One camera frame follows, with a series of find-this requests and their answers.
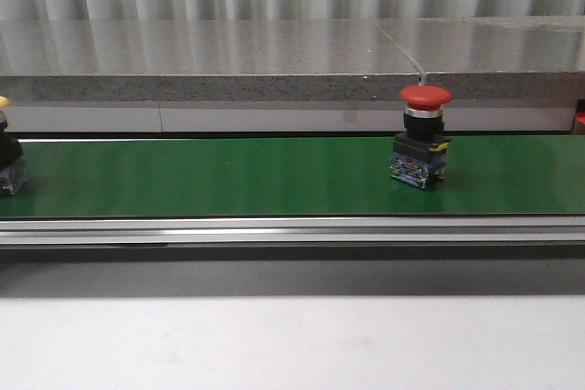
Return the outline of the grey stone slab left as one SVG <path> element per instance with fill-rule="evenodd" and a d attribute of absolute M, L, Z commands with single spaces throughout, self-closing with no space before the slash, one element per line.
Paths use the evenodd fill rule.
<path fill-rule="evenodd" d="M 383 101 L 418 81 L 368 20 L 8 20 L 19 102 Z"/>

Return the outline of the yellow mushroom push button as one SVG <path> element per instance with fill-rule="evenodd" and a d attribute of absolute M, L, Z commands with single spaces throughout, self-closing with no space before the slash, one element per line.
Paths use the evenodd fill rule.
<path fill-rule="evenodd" d="M 28 170 L 21 143 L 6 132 L 5 108 L 10 100 L 1 97 L 1 196 L 14 195 L 27 181 Z"/>

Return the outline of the white panel under slab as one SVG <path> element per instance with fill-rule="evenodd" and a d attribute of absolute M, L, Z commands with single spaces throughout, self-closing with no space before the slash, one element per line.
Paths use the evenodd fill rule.
<path fill-rule="evenodd" d="M 395 132 L 404 103 L 389 102 L 17 102 L 12 132 Z M 553 132 L 571 129 L 577 102 L 462 100 L 447 104 L 447 129 Z"/>

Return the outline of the grey stone slab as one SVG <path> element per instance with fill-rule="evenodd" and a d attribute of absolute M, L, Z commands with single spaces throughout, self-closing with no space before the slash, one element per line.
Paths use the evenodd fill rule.
<path fill-rule="evenodd" d="M 383 101 L 418 81 L 368 20 L 8 20 L 19 102 Z"/>
<path fill-rule="evenodd" d="M 581 100 L 581 17 L 378 19 L 420 78 L 457 100 Z"/>

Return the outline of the red mushroom push button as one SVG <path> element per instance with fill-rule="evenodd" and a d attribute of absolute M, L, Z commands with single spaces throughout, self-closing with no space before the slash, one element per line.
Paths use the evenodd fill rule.
<path fill-rule="evenodd" d="M 442 87 L 415 85 L 403 89 L 400 97 L 406 103 L 404 131 L 394 139 L 390 176 L 425 190 L 444 177 L 452 139 L 444 135 L 443 106 L 452 94 Z"/>

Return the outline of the aluminium conveyor side rail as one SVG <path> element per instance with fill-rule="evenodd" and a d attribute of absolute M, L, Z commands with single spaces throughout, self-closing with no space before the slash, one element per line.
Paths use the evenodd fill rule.
<path fill-rule="evenodd" d="M 437 248 L 581 245 L 572 215 L 7 219 L 1 248 Z"/>

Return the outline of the green conveyor belt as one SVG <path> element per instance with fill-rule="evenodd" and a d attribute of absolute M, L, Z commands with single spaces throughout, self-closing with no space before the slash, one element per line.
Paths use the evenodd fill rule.
<path fill-rule="evenodd" d="M 444 179 L 393 179 L 389 137 L 27 142 L 4 218 L 580 214 L 584 141 L 458 136 Z"/>

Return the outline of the grey stone slab right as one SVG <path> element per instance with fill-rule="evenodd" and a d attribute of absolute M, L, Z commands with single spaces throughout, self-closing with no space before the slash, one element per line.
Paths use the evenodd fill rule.
<path fill-rule="evenodd" d="M 457 100 L 581 100 L 581 17 L 378 19 L 420 78 Z"/>

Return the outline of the red object at right edge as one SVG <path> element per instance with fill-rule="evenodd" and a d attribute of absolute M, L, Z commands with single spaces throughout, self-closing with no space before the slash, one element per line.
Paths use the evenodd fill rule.
<path fill-rule="evenodd" d="M 575 120 L 572 128 L 573 134 L 584 134 L 585 133 L 585 111 L 578 111 L 575 114 Z"/>

